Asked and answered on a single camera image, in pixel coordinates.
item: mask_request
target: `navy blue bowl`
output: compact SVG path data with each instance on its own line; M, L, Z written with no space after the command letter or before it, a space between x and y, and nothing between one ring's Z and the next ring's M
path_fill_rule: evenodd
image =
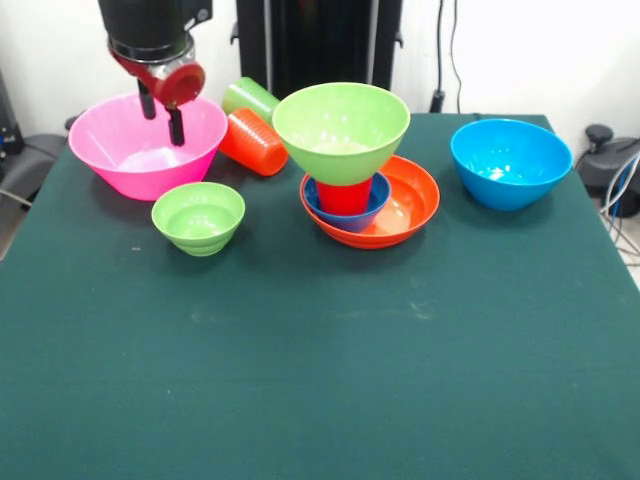
M390 197L391 184L389 183L389 180L387 180L387 177L381 173L376 173L373 176L373 182L371 183L369 205L367 206L366 212L361 215L333 215L331 213L324 212L322 208L320 208L316 181L313 178L308 177L304 184L304 199L313 213L328 224L347 232L360 233L371 225L376 215L384 208Z
M567 145L544 128L507 119L480 120L451 139L458 175L471 195L495 210L524 208L571 170Z

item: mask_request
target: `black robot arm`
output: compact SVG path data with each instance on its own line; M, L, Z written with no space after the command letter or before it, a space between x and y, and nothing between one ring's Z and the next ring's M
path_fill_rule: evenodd
M185 142L179 106L204 87L189 31L211 19L213 0L98 0L116 61L138 80L141 110L155 118L154 98L169 113L174 145Z

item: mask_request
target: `small green bowl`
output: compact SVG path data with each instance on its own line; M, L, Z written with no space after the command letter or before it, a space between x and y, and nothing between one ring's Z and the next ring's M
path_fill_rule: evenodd
M242 196L220 183L188 183L162 195L151 210L156 228L194 257L218 253L245 213Z
M282 100L272 124L291 158L316 181L355 185L371 178L409 128L407 105L363 83L324 83Z

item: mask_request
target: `green cup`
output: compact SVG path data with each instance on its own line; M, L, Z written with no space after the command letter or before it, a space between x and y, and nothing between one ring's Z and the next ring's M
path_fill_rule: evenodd
M151 210L156 228L194 257L218 253L245 213L242 196L220 183L188 183L162 195Z
M239 108L248 107L271 125L271 116L278 103L280 101L258 83L249 77L242 77L227 89L222 109L230 114Z

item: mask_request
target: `plastic bowl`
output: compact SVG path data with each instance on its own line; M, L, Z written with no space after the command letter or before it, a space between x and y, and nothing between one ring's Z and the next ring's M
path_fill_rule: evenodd
M161 196L151 210L156 228L195 257L218 253L245 213L242 196L221 183L190 183Z
M438 184L420 165L394 155L382 167L381 173L391 184L391 198L360 233L334 227L318 217L304 199L303 178L300 200L311 219L331 238L363 250L375 250L398 245L420 231L433 217L440 204Z
M480 120L458 130L451 151L460 179L481 204L524 208L549 193L573 163L556 135L517 120Z
M71 127L73 153L115 190L156 200L174 187L204 178L227 133L227 116L203 97L181 107L186 143L175 147L169 115L156 102L156 118L142 114L137 94L90 108Z
M381 173L376 173L373 176L369 203L365 213L361 215L332 215L324 212L320 207L316 181L307 175L303 182L304 200L311 207L313 213L328 224L348 232L361 232L371 225L391 196L389 180Z
M396 95L362 83L324 83L292 93L272 123L289 155L318 182L362 183L396 151L411 115Z

